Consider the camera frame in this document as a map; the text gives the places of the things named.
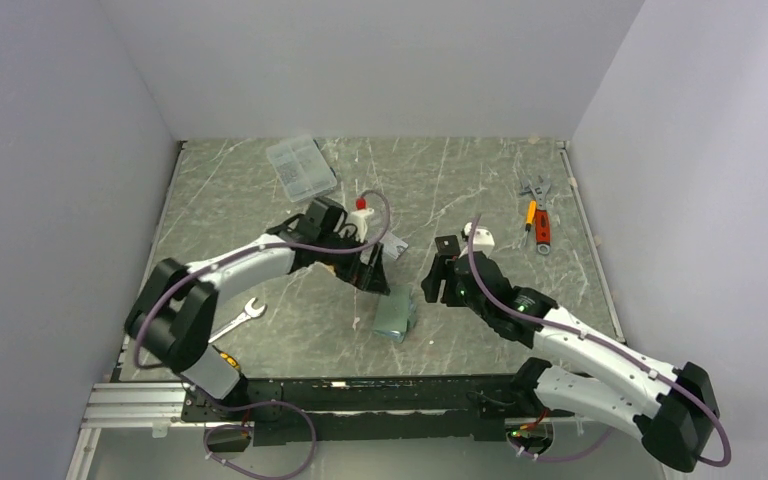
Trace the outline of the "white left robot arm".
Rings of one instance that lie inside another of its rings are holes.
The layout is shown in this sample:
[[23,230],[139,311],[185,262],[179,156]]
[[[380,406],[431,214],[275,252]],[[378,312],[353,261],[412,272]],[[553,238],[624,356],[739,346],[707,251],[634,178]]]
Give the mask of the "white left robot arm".
[[136,352],[147,350],[156,367],[201,390],[218,417],[235,419],[249,401],[248,380],[209,340],[216,310],[261,283],[315,263],[359,291],[389,294],[383,247],[378,237],[366,239],[363,222],[336,201],[317,197],[305,212],[241,248],[191,264],[164,259],[142,287],[124,331]]

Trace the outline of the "gold credit card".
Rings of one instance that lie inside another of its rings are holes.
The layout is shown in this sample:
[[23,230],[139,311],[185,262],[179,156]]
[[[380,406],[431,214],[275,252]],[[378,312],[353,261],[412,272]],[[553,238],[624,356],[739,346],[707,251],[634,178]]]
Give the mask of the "gold credit card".
[[336,273],[336,270],[335,270],[335,268],[334,268],[334,266],[333,266],[333,265],[329,265],[329,264],[325,264],[325,263],[321,263],[321,262],[316,262],[316,263],[315,263],[315,265],[317,265],[317,266],[319,266],[319,267],[322,267],[322,268],[324,268],[324,269],[325,269],[326,271],[328,271],[328,272],[329,272],[329,273],[330,273],[332,276],[335,276],[335,277],[336,277],[337,273]]

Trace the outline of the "green card holder wallet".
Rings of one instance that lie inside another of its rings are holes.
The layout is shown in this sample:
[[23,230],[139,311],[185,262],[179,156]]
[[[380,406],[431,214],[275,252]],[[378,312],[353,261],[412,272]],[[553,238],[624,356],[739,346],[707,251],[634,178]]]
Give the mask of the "green card holder wallet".
[[388,295],[378,300],[372,331],[374,334],[403,343],[416,323],[416,303],[411,285],[392,286]]

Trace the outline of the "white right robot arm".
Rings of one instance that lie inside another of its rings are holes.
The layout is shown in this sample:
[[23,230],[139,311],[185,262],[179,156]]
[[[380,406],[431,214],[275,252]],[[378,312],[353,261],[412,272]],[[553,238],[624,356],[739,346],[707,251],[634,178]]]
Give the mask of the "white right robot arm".
[[730,462],[729,440],[702,367],[688,362],[678,368],[601,334],[551,297],[511,284],[481,252],[436,254],[421,288],[427,302],[466,307],[501,338],[576,367],[570,372],[538,357],[526,360],[506,393],[520,413],[581,415],[638,440],[680,472]]

